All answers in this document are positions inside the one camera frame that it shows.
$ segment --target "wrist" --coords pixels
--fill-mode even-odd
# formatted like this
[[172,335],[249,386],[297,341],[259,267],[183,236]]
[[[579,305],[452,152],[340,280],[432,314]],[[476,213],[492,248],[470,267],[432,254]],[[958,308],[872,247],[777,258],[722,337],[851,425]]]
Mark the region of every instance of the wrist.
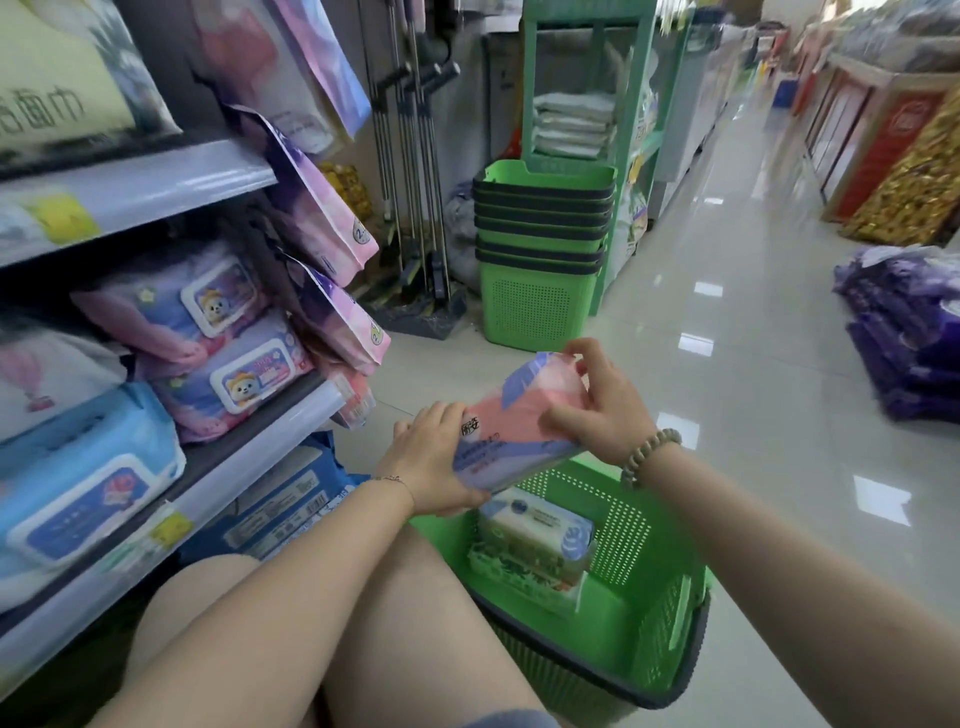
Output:
[[362,487],[375,492],[378,501],[395,507],[398,512],[403,514],[405,521],[413,518],[417,512],[417,503],[414,501],[413,493],[403,479],[396,475],[375,474]]

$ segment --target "baby wipes package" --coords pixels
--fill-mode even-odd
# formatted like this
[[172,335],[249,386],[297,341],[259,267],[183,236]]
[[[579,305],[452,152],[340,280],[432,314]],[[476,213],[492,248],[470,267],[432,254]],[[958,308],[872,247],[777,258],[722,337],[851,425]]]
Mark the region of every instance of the baby wipes package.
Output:
[[333,436],[315,432],[180,548],[186,563],[224,553],[262,559],[366,477],[337,462]]
[[0,611],[129,520],[185,464],[173,422],[137,382],[0,444]]
[[127,380],[103,344],[38,322],[0,319],[0,442]]
[[370,102],[317,0],[191,0],[218,94],[255,109],[310,155],[356,134]]
[[477,532],[494,552],[569,585],[580,582],[595,548],[591,521],[519,488],[480,506]]
[[117,341],[185,370],[202,366],[268,304],[239,248],[223,238],[153,251],[70,299]]
[[498,493],[575,455],[577,443],[540,425],[556,404],[587,409],[587,387],[572,356],[541,352],[467,409],[453,471],[470,488]]
[[339,286],[347,286],[377,252],[376,241],[317,166],[263,116],[243,107],[243,135],[263,152],[277,182],[265,191],[271,219],[286,239]]
[[215,440],[313,365],[282,311],[271,308],[203,366],[187,370],[140,355],[136,378],[149,381],[180,426],[184,443]]
[[390,348],[390,334],[363,306],[324,274],[283,251],[260,246],[253,254],[267,285],[300,328],[322,339],[360,374],[376,371]]

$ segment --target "pink wipes package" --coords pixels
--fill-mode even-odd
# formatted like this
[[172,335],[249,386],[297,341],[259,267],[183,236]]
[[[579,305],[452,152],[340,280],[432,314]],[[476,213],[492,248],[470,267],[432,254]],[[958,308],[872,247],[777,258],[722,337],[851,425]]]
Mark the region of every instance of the pink wipes package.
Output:
[[252,253],[260,274],[278,302],[360,374],[370,376],[390,348],[390,334],[359,303],[324,274],[265,246]]
[[241,132],[274,168],[277,182],[265,192],[277,228],[334,283],[347,286],[376,253],[373,236],[290,139],[250,109],[228,109],[241,114]]
[[117,341],[185,369],[203,366],[268,303],[244,257],[223,239],[143,255],[70,298]]
[[572,356],[541,352],[467,409],[453,471],[470,488],[499,493],[575,455],[577,443],[540,426],[556,404],[587,409],[587,387]]
[[316,334],[308,331],[302,336],[302,340],[313,365],[325,379],[336,381],[347,398],[347,404],[331,418],[333,422],[347,429],[362,427],[376,407],[367,378],[331,351]]
[[224,435],[262,401],[311,369],[286,316],[275,308],[199,369],[185,371],[148,354],[136,360],[136,378],[150,382],[177,423],[183,443]]
[[319,0],[191,0],[220,98],[256,109],[310,155],[370,115]]

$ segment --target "hand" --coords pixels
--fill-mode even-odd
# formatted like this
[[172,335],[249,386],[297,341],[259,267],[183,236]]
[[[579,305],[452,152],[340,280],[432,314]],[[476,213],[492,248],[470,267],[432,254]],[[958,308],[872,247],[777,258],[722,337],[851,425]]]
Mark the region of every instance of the hand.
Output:
[[374,478],[399,479],[413,499],[414,514],[444,514],[477,508],[490,494],[468,488],[453,474],[465,404],[435,402],[412,423],[394,425],[394,443],[376,466]]
[[647,407],[634,385],[613,366],[596,339],[574,339],[564,353],[580,354],[580,376],[589,377],[590,409],[559,404],[543,413],[540,423],[579,440],[611,465],[623,466],[648,439],[657,434]]

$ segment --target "store aisle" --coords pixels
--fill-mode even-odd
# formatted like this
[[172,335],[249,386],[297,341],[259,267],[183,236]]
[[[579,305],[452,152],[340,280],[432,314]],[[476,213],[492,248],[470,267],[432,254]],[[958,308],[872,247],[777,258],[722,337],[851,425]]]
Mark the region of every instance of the store aisle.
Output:
[[[588,334],[661,426],[788,518],[960,625],[960,428],[880,414],[830,293],[854,245],[818,220],[786,119],[733,107]],[[529,358],[476,324],[446,342],[396,335],[367,427],[338,451],[369,470],[395,419],[473,401]],[[720,588],[693,682],[629,726],[823,726]]]

